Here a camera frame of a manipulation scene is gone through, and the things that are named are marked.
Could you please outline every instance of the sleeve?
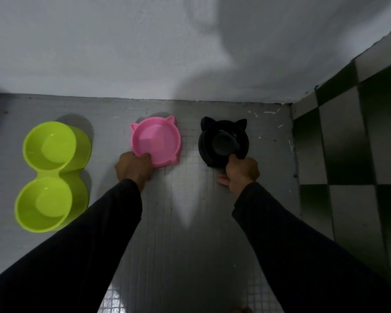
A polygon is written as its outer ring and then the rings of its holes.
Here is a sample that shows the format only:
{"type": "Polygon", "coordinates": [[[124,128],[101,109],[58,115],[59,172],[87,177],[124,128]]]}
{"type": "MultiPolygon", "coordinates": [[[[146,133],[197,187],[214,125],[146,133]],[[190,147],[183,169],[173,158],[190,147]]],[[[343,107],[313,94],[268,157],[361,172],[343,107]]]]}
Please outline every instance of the sleeve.
{"type": "Polygon", "coordinates": [[[97,312],[141,214],[137,185],[122,180],[0,274],[0,312],[97,312]]]}
{"type": "Polygon", "coordinates": [[[379,275],[249,184],[233,217],[245,232],[285,313],[391,312],[391,288],[379,275]]]}

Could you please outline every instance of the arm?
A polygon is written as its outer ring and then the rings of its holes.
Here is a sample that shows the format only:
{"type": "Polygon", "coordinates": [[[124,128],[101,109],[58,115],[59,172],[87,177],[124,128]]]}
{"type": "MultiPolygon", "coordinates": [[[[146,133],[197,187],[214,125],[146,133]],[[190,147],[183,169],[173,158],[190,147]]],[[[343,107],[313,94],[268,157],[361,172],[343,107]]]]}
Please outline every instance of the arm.
{"type": "Polygon", "coordinates": [[[233,217],[286,313],[391,312],[389,285],[254,182],[255,160],[231,155],[226,173],[219,183],[239,196],[233,217]]]}
{"type": "Polygon", "coordinates": [[[141,163],[124,155],[116,165],[121,180],[116,186],[0,274],[0,312],[22,307],[97,312],[141,220],[140,191],[152,172],[150,157],[141,163]],[[144,165],[148,172],[137,173],[144,165]]]}

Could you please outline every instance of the lime green double bowl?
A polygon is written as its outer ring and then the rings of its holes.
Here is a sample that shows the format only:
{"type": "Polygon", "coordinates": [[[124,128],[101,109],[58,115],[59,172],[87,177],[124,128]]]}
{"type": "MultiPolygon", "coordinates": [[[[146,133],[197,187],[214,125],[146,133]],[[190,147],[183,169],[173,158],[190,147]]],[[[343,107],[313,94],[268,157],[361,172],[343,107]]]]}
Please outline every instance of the lime green double bowl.
{"type": "Polygon", "coordinates": [[[80,178],[91,155],[91,142],[79,128],[60,122],[36,126],[23,142],[23,157],[37,177],[20,192],[16,220],[26,230],[59,230],[88,206],[88,191],[80,178]]]}

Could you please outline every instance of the floor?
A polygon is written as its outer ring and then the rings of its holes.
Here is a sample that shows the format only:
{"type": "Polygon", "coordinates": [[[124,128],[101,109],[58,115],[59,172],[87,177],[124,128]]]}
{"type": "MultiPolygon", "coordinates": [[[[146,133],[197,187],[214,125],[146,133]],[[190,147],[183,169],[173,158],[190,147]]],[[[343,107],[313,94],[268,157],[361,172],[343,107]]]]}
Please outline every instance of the floor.
{"type": "Polygon", "coordinates": [[[13,214],[18,192],[35,177],[22,157],[27,133],[59,120],[89,135],[93,152],[82,178],[92,203],[116,183],[113,166],[130,150],[129,124],[160,112],[177,118],[181,162],[157,169],[145,188],[142,221],[99,312],[228,312],[232,305],[282,312],[231,216],[235,197],[216,184],[218,171],[202,162],[197,141],[203,116],[246,118],[259,182],[299,215],[287,105],[0,95],[0,272],[52,235],[23,230],[13,214]]]}

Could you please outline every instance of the black cat-shaped bowl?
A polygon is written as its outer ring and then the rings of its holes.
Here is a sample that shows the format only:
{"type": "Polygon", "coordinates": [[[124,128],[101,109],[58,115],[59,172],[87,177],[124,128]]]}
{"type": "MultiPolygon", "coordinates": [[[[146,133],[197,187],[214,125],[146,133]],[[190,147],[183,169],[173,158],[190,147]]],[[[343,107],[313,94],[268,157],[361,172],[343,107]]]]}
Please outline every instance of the black cat-shaped bowl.
{"type": "Polygon", "coordinates": [[[203,161],[209,167],[225,168],[229,156],[233,153],[239,159],[244,159],[249,149],[249,140],[245,133],[247,124],[246,119],[232,122],[202,118],[198,151],[203,161]]]}

